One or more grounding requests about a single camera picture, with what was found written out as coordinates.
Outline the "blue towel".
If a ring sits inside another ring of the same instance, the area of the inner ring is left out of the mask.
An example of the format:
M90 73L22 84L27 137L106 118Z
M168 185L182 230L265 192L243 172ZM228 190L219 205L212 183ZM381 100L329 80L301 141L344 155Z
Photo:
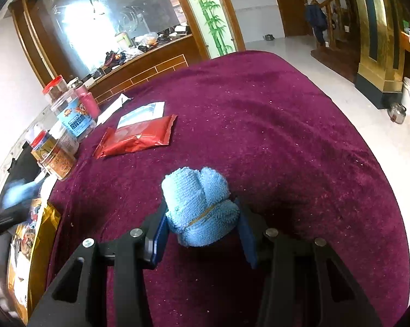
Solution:
M239 207L228 182L216 170L179 168L161 183L170 230L184 247L205 247L237 226Z

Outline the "yellow cardboard box tray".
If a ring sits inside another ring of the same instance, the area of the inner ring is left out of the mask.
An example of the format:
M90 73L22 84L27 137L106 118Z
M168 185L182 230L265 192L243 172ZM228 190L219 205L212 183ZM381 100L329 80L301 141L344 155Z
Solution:
M47 286L47 270L61 214L49 202L31 202L29 219L16 227L8 260L7 288L15 315L27 324Z

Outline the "brown label jar red lid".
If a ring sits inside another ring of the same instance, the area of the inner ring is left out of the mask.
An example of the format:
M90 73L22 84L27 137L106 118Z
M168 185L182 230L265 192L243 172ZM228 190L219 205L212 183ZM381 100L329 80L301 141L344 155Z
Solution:
M75 157L58 140L42 130L31 143L31 154L50 175L64 181L75 167Z

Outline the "clear jar blue label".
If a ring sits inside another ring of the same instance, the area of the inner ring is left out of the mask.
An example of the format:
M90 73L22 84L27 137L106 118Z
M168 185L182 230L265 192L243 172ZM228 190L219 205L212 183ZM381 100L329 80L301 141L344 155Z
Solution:
M51 107L61 124L81 142L96 127L96 122L79 100L74 89L65 92Z

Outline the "red foil snack packet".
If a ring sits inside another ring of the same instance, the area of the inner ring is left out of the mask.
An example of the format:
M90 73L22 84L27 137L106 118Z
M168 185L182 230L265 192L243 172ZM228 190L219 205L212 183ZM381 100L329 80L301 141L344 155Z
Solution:
M170 143L177 115L146 120L121 128L108 128L93 152L96 159L130 154Z

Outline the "blue white tissue packet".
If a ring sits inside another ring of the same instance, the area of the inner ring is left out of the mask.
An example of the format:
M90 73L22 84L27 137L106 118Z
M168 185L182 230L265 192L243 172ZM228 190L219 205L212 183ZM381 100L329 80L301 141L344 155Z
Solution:
M164 102L155 102L143 105L121 117L117 128L161 118L163 116L164 106Z

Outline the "pink bottle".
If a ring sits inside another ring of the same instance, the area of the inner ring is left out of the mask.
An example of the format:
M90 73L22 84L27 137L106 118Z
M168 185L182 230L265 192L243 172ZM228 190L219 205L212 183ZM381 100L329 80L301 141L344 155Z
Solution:
M91 118L97 120L98 116L101 114L101 110L98 107L98 103L93 97L93 94L87 90L87 87L84 84L75 87L75 92Z

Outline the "clear jar red lid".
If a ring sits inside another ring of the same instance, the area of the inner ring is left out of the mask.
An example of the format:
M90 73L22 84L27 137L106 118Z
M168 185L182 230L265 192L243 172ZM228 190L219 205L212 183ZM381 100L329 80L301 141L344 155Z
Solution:
M58 75L51 82L49 82L42 91L50 105L53 105L65 92L68 91L68 85L65 79Z

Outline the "white paper packet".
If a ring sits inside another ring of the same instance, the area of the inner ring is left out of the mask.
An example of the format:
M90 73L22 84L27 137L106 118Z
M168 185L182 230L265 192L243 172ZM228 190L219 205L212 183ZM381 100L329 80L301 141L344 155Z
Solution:
M125 94L121 94L117 99L115 99L99 116L96 126L104 124L117 110L122 108L124 103L131 101Z

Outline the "metal kettle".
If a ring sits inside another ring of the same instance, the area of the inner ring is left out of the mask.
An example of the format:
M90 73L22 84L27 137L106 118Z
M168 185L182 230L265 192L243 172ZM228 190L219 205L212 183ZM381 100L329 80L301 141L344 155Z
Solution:
M390 120L397 124L403 124L406 118L406 108L401 103L392 103L387 110Z

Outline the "wooden cabinet counter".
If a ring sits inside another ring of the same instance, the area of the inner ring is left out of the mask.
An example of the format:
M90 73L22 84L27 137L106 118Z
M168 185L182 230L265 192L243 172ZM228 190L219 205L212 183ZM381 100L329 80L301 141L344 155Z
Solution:
M89 87L89 91L93 94L96 103L102 104L114 95L149 82L152 78L166 75L202 60L204 58L199 52L193 35L188 35L127 61L108 75L96 80Z

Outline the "gold pillar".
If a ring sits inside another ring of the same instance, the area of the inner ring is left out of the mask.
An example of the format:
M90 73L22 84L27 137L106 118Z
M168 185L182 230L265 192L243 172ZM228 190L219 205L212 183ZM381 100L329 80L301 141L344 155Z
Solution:
M402 7L398 0L356 0L360 60L355 87L376 108L399 101L404 77Z

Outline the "wooden staircase railing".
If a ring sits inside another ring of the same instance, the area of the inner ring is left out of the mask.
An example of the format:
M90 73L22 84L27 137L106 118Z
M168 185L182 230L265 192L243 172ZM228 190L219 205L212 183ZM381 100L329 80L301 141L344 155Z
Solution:
M311 0L305 17L317 40L311 56L354 83L361 52L356 0Z

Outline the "bamboo painted glass panel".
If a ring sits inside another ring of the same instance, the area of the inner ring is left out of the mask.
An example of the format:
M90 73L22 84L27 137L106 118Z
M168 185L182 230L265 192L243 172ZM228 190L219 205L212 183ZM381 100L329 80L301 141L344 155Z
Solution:
M223 0L187 0L210 58L237 51Z

